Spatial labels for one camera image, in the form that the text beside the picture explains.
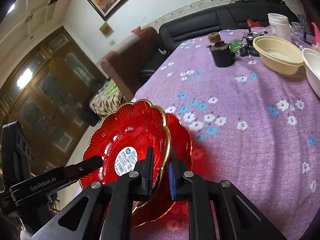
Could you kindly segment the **red glass plate gold rim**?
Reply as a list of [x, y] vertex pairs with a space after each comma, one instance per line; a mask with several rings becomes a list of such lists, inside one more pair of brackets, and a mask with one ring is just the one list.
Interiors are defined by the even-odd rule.
[[155, 193], [171, 148], [165, 111], [146, 99], [123, 104], [92, 134], [82, 158], [98, 155], [103, 165], [80, 179], [81, 188], [94, 181], [108, 184], [133, 171], [136, 163], [145, 159], [148, 147], [154, 152], [152, 192]]

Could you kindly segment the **beige plastic bowl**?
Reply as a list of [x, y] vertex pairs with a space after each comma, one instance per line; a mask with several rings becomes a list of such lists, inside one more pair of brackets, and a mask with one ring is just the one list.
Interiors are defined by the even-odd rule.
[[253, 47], [262, 62], [279, 74], [294, 75], [299, 67], [304, 66], [300, 49], [282, 38], [258, 36], [253, 40]]

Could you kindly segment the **white foam bowl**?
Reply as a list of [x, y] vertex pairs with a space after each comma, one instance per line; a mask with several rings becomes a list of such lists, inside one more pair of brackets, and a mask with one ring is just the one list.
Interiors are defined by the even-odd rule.
[[320, 69], [320, 57], [319, 52], [310, 49], [302, 49], [302, 58], [305, 63], [306, 77], [315, 94], [320, 97], [320, 80], [319, 80], [319, 69]]

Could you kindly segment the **purple floral tablecloth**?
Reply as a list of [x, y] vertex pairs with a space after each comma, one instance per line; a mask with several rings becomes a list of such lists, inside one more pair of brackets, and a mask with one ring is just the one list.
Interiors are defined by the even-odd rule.
[[193, 140], [193, 169], [230, 180], [287, 239], [319, 210], [319, 98], [256, 56], [215, 65], [206, 36], [181, 42], [135, 93], [174, 114]]

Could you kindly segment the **dark wooden cabinet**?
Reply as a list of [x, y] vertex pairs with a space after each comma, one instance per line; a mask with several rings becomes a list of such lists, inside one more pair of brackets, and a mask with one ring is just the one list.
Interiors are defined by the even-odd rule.
[[1, 88], [1, 124], [18, 121], [35, 175], [67, 164], [98, 117], [89, 108], [105, 75], [60, 27], [31, 50]]

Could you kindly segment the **patterned blanket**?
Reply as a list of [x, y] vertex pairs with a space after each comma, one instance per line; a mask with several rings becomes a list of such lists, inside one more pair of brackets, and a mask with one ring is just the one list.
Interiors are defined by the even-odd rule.
[[107, 116], [126, 103], [124, 94], [113, 80], [106, 81], [90, 100], [90, 109], [98, 116]]

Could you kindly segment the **black round device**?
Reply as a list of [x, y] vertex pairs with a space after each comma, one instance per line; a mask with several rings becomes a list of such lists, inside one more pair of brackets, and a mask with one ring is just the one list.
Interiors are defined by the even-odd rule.
[[241, 39], [241, 47], [239, 49], [239, 54], [241, 57], [245, 56], [256, 56], [259, 57], [259, 52], [253, 46], [253, 40], [258, 37], [258, 34], [253, 32], [245, 34]]

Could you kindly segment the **green item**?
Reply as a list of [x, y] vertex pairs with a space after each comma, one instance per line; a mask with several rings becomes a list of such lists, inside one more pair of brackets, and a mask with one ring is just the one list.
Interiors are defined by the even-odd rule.
[[236, 39], [229, 42], [230, 51], [233, 53], [237, 53], [237, 51], [241, 48], [241, 46], [242, 46], [241, 40]]

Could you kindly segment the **small wooden cylinder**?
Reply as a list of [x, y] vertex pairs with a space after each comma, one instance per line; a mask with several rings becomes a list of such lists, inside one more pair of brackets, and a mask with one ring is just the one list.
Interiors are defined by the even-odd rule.
[[208, 39], [209, 39], [210, 43], [221, 42], [221, 37], [220, 37], [219, 33], [210, 33], [208, 35]]

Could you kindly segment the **red plastic bag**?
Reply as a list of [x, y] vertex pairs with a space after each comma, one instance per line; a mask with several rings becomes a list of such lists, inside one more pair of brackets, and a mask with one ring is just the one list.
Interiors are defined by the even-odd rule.
[[250, 28], [255, 28], [255, 27], [259, 27], [259, 28], [262, 28], [263, 26], [261, 25], [261, 22], [260, 21], [253, 21], [253, 20], [250, 20], [248, 19], [247, 20], [247, 24]]

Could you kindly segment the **black leather sofa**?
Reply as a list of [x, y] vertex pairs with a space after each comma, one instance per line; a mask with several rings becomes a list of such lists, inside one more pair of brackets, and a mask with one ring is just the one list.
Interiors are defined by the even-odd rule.
[[269, 13], [284, 15], [290, 23], [298, 21], [297, 15], [281, 0], [255, 0], [201, 10], [162, 24], [158, 32], [159, 48], [166, 53], [157, 52], [144, 64], [138, 71], [140, 82], [146, 83], [183, 41], [227, 29], [247, 29], [247, 20], [259, 21], [266, 27]]

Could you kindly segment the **pink bottle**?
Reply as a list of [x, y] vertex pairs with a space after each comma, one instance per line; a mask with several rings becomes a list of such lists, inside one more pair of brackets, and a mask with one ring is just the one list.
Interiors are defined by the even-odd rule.
[[315, 22], [312, 22], [312, 26], [313, 26], [314, 32], [315, 32], [316, 46], [320, 47], [320, 31], [319, 31], [317, 25], [315, 24]]

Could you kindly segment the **gold wall plaque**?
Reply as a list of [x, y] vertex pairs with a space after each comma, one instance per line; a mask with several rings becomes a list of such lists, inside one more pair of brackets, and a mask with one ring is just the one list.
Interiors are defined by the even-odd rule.
[[114, 33], [114, 30], [107, 22], [104, 22], [103, 25], [99, 28], [99, 30], [105, 38], [110, 37]]

